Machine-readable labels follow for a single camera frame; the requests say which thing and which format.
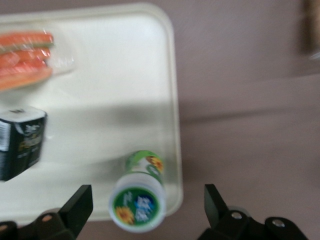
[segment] yellow flower print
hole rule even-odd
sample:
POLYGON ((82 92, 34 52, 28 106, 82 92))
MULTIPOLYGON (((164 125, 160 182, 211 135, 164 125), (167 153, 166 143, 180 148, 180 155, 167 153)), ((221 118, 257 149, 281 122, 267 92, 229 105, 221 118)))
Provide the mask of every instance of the yellow flower print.
POLYGON ((126 224, 133 225, 135 222, 134 214, 127 206, 117 206, 115 208, 115 214, 126 224))
POLYGON ((146 160, 151 163, 153 166, 155 166, 160 173, 162 173, 162 171, 164 170, 164 164, 162 163, 162 161, 155 157, 155 156, 147 156, 146 160))

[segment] white bottle cap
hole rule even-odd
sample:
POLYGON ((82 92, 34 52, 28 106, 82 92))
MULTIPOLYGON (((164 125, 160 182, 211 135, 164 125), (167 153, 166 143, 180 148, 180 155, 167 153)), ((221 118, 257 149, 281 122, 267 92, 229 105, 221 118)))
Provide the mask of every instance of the white bottle cap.
POLYGON ((166 194, 154 177, 130 173, 119 179, 109 200, 112 220, 132 233, 155 229, 166 214, 166 194))

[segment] black box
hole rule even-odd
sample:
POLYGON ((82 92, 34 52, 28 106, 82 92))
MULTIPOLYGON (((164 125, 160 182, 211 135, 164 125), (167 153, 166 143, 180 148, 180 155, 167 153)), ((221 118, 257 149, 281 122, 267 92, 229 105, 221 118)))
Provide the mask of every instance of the black box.
POLYGON ((0 180, 7 181, 39 161, 47 113, 25 107, 0 113, 0 180))

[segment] bolt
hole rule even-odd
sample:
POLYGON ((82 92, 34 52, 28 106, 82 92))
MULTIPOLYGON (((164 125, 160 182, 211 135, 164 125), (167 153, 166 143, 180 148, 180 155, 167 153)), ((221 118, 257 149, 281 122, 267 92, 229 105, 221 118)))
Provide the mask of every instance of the bolt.
POLYGON ((237 212, 237 211, 234 211, 234 212, 231 214, 231 216, 232 216, 234 219, 237 219, 237 220, 242 219, 241 214, 240 214, 239 212, 237 212))
POLYGON ((8 228, 8 225, 6 225, 6 224, 1 225, 0 226, 0 232, 6 230, 7 228, 8 228))
POLYGON ((42 222, 48 222, 52 219, 52 216, 50 214, 48 215, 45 215, 43 218, 42 218, 42 222))
POLYGON ((275 219, 272 221, 272 223, 279 228, 285 227, 285 223, 283 221, 281 221, 280 219, 275 219))

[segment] orange carrot stick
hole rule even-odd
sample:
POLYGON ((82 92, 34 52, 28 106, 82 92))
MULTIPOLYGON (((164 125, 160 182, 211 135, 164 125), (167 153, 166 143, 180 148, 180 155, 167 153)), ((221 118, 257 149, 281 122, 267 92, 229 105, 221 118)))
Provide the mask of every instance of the orange carrot stick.
POLYGON ((19 74, 19 73, 37 72, 40 69, 46 68, 46 67, 47 65, 45 61, 40 59, 18 62, 15 66, 0 68, 0 81, 2 76, 19 74))
POLYGON ((0 68, 13 67, 17 63, 35 59, 45 60, 49 57, 50 50, 46 47, 7 52, 0 55, 0 68))
POLYGON ((44 31, 16 31, 0 35, 0 54, 32 46, 52 45, 54 37, 44 31))
POLYGON ((0 77, 0 90, 8 90, 46 80, 52 74, 52 68, 45 67, 35 72, 16 73, 0 77))

